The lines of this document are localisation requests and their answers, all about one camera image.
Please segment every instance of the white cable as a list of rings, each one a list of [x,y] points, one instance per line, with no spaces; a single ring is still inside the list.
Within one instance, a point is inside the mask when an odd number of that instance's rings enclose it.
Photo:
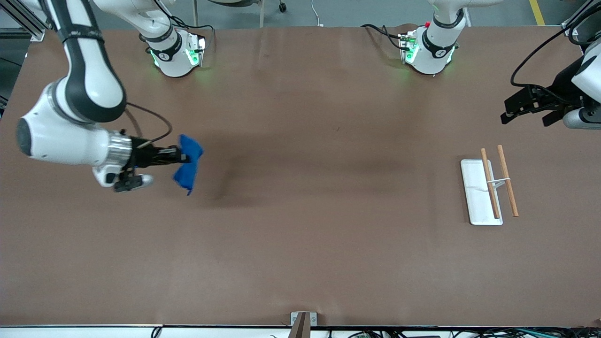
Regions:
[[[319,15],[317,14],[315,7],[313,7],[313,0],[311,0],[311,9],[313,9],[313,13],[315,13],[315,17],[317,18],[317,26],[321,26],[321,24],[319,22]]]

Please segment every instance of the cable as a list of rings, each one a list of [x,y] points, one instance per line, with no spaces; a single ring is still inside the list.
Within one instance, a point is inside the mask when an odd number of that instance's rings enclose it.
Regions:
[[[566,24],[566,27],[571,25],[572,22],[574,22],[574,20],[576,20],[576,18],[578,18],[578,16],[580,16],[580,14],[582,14],[582,12],[584,12],[588,6],[590,6],[595,0],[588,0],[588,3],[586,5],[583,5],[582,7],[580,7],[580,10],[578,11],[578,13],[574,14],[574,16],[572,16],[572,18],[570,19],[570,21],[568,21],[568,23]]]
[[[143,137],[142,129],[140,128],[140,124],[138,123],[136,118],[133,116],[133,114],[129,110],[125,109],[125,115],[127,115],[127,118],[129,118],[129,120],[132,122],[134,130],[136,130],[136,136]]]
[[[401,51],[409,51],[409,48],[401,47],[401,46],[397,45],[396,43],[394,43],[394,41],[392,40],[392,37],[390,36],[390,34],[388,34],[388,29],[386,29],[386,26],[382,25],[382,29],[384,30],[384,33],[386,33],[388,40],[390,40],[390,43],[392,43],[393,46],[395,46],[396,48],[399,48]]]
[[[163,9],[163,7],[159,4],[159,0],[154,0],[154,3],[159,7],[160,11],[163,12],[163,14],[165,14],[167,16],[167,18],[169,18],[169,20],[173,21],[173,25],[179,28],[184,28],[184,29],[188,29],[188,28],[210,28],[211,29],[211,35],[212,38],[211,40],[209,40],[207,42],[207,45],[205,46],[205,49],[209,49],[209,47],[211,46],[211,43],[213,42],[213,40],[215,40],[216,37],[216,33],[215,33],[215,27],[211,26],[211,25],[201,25],[201,26],[190,26],[187,23],[184,22],[184,20],[182,20],[181,18],[175,16],[175,15],[171,15],[169,13],[167,13],[167,11],[165,11],[165,9]]]
[[[515,81],[517,73],[528,62],[528,60],[530,60],[534,56],[534,54],[536,54],[543,47],[545,47],[546,45],[548,45],[549,42],[551,42],[552,40],[555,40],[558,36],[560,36],[561,34],[563,34],[568,29],[569,29],[569,27],[565,27],[561,31],[558,31],[552,37],[548,38],[547,40],[545,40],[545,42],[541,43],[538,47],[536,47],[530,54],[528,54],[528,56],[518,65],[518,67],[511,74],[511,78],[510,78],[511,85],[515,86],[515,87],[532,86],[532,87],[534,87],[534,88],[536,88],[538,90],[544,91],[547,94],[553,96],[554,98],[556,98],[557,100],[559,100],[561,103],[565,103],[565,104],[571,105],[572,104],[571,102],[569,102],[568,100],[563,99],[562,97],[559,97],[557,94],[553,93],[552,91],[548,90],[547,88],[545,88],[545,87],[543,87],[541,85],[537,85],[537,84],[523,84],[523,83],[518,83],[518,82]]]
[[[12,64],[14,64],[15,66],[23,67],[23,65],[22,65],[22,64],[20,64],[20,63],[16,63],[16,62],[14,62],[14,61],[10,61],[9,59],[0,58],[0,60],[4,60],[4,61],[6,61],[6,62],[12,63]]]
[[[152,329],[152,333],[150,334],[150,338],[159,338],[160,333],[163,331],[163,327],[155,327]]]
[[[362,334],[363,334],[363,331],[361,331],[361,332],[357,332],[357,333],[353,333],[353,334],[351,334],[351,335],[350,335],[349,337],[347,337],[347,338],[353,338],[353,337],[356,337],[356,336],[360,336],[360,335],[362,335]]]
[[[165,11],[165,9],[159,4],[159,0],[154,0],[154,3],[159,7],[161,12],[163,12],[171,21],[174,22],[174,26],[177,26],[179,28],[207,28],[207,27],[209,27],[212,30],[215,30],[214,27],[211,25],[190,26],[190,25],[186,24],[184,22],[184,20],[182,20],[181,18],[167,13],[167,11]]]
[[[566,31],[569,31],[568,33],[568,39],[574,43],[575,45],[580,45],[580,46],[584,46],[584,45],[589,45],[591,42],[579,42],[576,41],[574,39],[573,35],[573,30],[576,26],[578,26],[583,20],[585,20],[586,18],[590,17],[592,14],[597,13],[598,11],[601,11],[601,3],[595,4],[594,6],[592,6],[591,8],[585,10],[585,11],[581,11],[581,15],[579,14],[578,17],[574,17],[573,20],[571,20],[571,22],[566,25],[566,27],[564,27],[562,30],[558,31],[557,33],[555,33],[553,36],[549,37],[547,40],[545,40],[545,42],[543,42],[542,44],[540,44],[538,47],[536,47],[519,65],[518,67],[513,71],[513,73],[511,74],[511,78],[510,78],[510,83],[511,85],[515,86],[515,87],[527,87],[527,86],[531,86],[534,87],[538,90],[544,91],[545,93],[553,96],[554,98],[556,98],[559,102],[567,104],[567,105],[573,105],[574,102],[570,102],[568,100],[563,99],[562,97],[559,97],[557,94],[553,93],[552,91],[550,91],[549,89],[541,86],[541,85],[537,85],[537,84],[524,84],[524,83],[517,83],[515,81],[516,75],[519,72],[520,69],[522,69],[522,67],[534,56],[534,54],[536,54],[538,51],[540,51],[543,47],[545,47],[546,45],[548,45],[552,40],[556,39],[558,36],[560,36],[561,34],[565,33]]]
[[[373,28],[373,29],[375,29],[375,30],[376,30],[378,33],[380,33],[381,35],[386,35],[386,32],[385,32],[385,31],[381,30],[380,28],[378,28],[378,27],[376,27],[376,26],[374,26],[374,25],[372,25],[372,24],[370,24],[370,23],[366,23],[365,25],[361,25],[361,27],[362,27],[362,28],[364,28],[364,27]],[[390,36],[390,37],[394,37],[394,38],[398,38],[398,35],[392,35],[392,34],[389,34],[389,36]]]
[[[378,27],[376,27],[376,26],[374,26],[374,25],[372,25],[370,23],[366,23],[365,25],[362,25],[361,27],[375,29],[378,33],[380,33],[382,35],[385,35],[388,38],[388,40],[390,41],[390,43],[392,43],[393,46],[395,46],[396,48],[400,49],[401,51],[408,51],[409,50],[409,48],[407,48],[407,47],[401,47],[401,46],[397,45],[394,42],[394,40],[392,38],[398,38],[398,36],[390,34],[388,32],[388,29],[386,28],[386,26],[382,26],[382,29],[380,29],[380,28],[378,28]]]
[[[315,17],[317,18],[317,26],[320,26],[321,24],[319,22],[319,15],[317,14],[315,7],[313,6],[313,0],[311,0],[311,9],[313,10],[313,13],[315,13]]]
[[[147,112],[147,113],[149,113],[151,115],[156,116],[159,120],[163,121],[167,125],[167,128],[168,128],[168,130],[167,130],[166,133],[164,133],[163,135],[161,135],[159,137],[153,138],[152,140],[149,140],[147,142],[144,142],[144,143],[140,144],[138,146],[138,148],[143,148],[143,147],[145,147],[145,146],[147,146],[147,145],[149,145],[151,143],[159,141],[159,140],[167,137],[167,135],[171,134],[171,132],[173,131],[173,126],[171,125],[171,122],[169,122],[169,120],[167,120],[163,115],[160,115],[159,113],[156,113],[156,112],[154,112],[152,110],[146,109],[146,108],[144,108],[142,106],[136,105],[136,104],[131,103],[131,102],[127,102],[127,105],[135,107],[135,108],[138,108],[141,111],[144,111],[144,112]]]
[[[574,20],[574,22],[572,22],[569,26],[566,26],[566,28],[570,28],[567,38],[570,40],[571,43],[578,46],[588,46],[591,44],[591,41],[576,41],[576,39],[574,38],[574,29],[576,29],[576,27],[580,25],[582,21],[584,21],[594,13],[597,13],[598,11],[601,11],[601,3],[596,3],[594,6],[584,11],[582,15],[578,16],[576,20]]]

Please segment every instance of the blue cloth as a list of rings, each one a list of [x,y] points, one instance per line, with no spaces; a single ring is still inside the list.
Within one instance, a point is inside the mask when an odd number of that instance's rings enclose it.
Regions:
[[[173,174],[173,179],[182,188],[188,189],[188,196],[190,196],[194,189],[194,179],[198,171],[198,160],[204,153],[204,150],[193,138],[183,134],[180,135],[180,149],[182,153],[190,158],[190,163],[182,164],[175,174]]]

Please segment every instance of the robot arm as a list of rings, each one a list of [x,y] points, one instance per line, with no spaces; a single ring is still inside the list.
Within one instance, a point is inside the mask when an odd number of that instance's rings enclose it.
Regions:
[[[501,123],[527,113],[551,111],[543,125],[562,120],[571,129],[601,129],[601,40],[562,70],[546,88],[526,85],[505,100]]]
[[[465,27],[466,7],[487,7],[503,0],[427,0],[434,7],[434,18],[430,26],[421,26],[409,32],[403,42],[407,52],[401,57],[420,73],[436,74],[451,61],[455,44]]]
[[[99,123],[114,121],[126,106],[123,85],[112,69],[102,34],[87,0],[46,0],[69,61],[67,76],[49,84],[17,124],[17,143],[31,158],[87,164],[101,186],[131,190],[149,185],[135,167],[186,162],[177,148],[165,152]]]
[[[104,12],[134,26],[150,46],[154,64],[167,76],[179,77],[199,66],[204,37],[175,28],[161,0],[94,0]]]

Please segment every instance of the white tray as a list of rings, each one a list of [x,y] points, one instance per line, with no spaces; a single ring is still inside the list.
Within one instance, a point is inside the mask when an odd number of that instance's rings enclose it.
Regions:
[[[490,173],[492,166],[488,161]],[[463,187],[465,197],[468,201],[469,222],[475,226],[500,226],[503,224],[499,196],[496,194],[496,205],[499,208],[500,218],[495,218],[490,204],[490,196],[486,185],[486,175],[481,159],[462,159],[461,173],[463,175]]]

